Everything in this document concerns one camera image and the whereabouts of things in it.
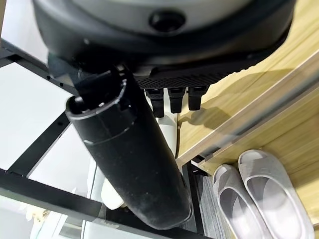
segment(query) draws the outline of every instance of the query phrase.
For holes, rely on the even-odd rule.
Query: black tube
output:
[[[147,225],[165,230],[186,222],[190,196],[143,91],[122,80],[117,96],[99,105],[83,111],[71,97],[66,114],[105,177]]]

